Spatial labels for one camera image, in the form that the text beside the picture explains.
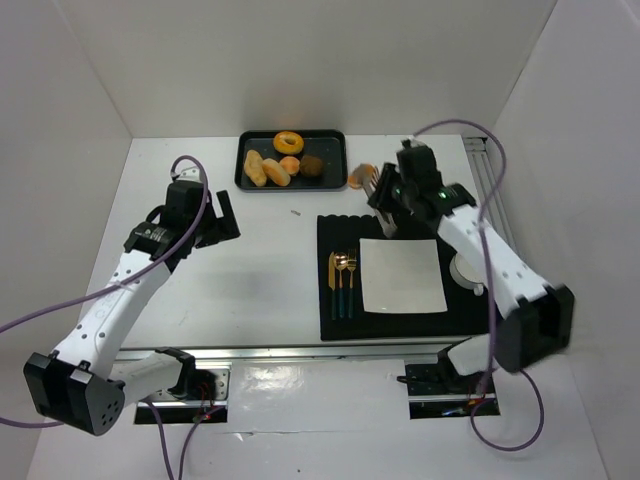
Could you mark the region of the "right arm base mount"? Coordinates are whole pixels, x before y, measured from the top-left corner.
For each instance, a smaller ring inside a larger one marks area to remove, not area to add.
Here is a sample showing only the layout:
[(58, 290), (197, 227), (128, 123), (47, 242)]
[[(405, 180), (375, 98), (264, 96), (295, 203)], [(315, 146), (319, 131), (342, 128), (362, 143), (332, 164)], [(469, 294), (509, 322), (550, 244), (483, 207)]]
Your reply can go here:
[(411, 420), (469, 417), (479, 407), (479, 416), (499, 416), (500, 408), (492, 379), (481, 393), (483, 373), (455, 376), (435, 363), (406, 363), (396, 381), (406, 388)]

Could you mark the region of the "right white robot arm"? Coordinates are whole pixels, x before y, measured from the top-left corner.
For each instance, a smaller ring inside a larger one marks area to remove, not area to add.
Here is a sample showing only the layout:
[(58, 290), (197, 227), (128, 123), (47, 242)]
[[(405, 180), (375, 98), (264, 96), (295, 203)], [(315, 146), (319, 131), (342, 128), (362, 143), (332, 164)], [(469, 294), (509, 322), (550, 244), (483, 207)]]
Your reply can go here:
[(570, 343), (575, 296), (554, 286), (512, 250), (461, 184), (445, 185), (435, 154), (406, 139), (395, 164), (383, 166), (368, 204), (384, 223), (410, 214), (453, 248), (480, 276), (488, 294), (489, 331), (438, 354), (445, 379), (457, 380), (499, 367), (518, 373), (565, 350)]

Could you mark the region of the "glazed round bun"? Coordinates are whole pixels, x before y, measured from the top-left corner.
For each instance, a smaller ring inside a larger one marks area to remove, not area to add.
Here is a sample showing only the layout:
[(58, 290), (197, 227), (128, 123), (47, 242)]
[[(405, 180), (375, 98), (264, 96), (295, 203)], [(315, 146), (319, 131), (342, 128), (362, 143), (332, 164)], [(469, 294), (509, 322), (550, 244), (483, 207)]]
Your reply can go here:
[(376, 172), (377, 168), (374, 165), (362, 163), (348, 176), (347, 185), (355, 190), (363, 189), (375, 179)]

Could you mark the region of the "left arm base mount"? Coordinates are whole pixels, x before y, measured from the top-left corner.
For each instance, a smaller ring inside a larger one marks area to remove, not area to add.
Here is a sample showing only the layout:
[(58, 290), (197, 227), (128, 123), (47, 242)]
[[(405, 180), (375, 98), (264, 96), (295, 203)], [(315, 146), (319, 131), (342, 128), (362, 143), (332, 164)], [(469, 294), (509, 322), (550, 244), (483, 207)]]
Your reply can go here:
[(176, 397), (161, 390), (149, 397), (160, 419), (167, 425), (222, 424), (228, 420), (231, 365), (199, 362), (190, 390)]

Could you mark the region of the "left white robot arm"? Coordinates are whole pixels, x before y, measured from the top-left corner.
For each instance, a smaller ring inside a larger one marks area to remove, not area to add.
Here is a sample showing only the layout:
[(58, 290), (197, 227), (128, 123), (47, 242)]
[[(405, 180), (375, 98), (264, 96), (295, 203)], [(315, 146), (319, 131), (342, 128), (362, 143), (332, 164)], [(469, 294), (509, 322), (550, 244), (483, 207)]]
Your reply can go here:
[(48, 354), (34, 353), (23, 374), (36, 411), (101, 436), (124, 408), (166, 390), (177, 398), (192, 394), (206, 373), (194, 356), (172, 347), (117, 367), (121, 346), (149, 300), (192, 250), (239, 237), (227, 191), (213, 195), (198, 181), (175, 180), (166, 200), (136, 226), (111, 277), (106, 295)]

